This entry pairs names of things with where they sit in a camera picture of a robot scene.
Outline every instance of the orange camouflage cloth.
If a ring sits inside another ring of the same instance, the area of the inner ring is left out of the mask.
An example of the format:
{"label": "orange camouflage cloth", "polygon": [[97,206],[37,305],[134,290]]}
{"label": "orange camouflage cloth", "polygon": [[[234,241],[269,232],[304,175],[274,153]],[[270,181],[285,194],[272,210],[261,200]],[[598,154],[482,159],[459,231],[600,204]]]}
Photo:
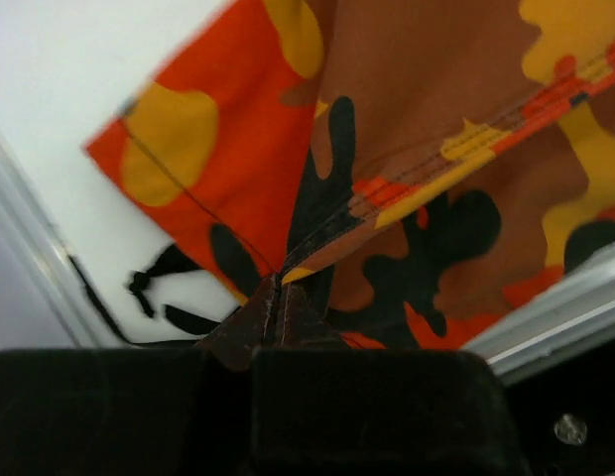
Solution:
{"label": "orange camouflage cloth", "polygon": [[457,348],[615,241],[615,1],[236,0],[86,150],[242,303]]}

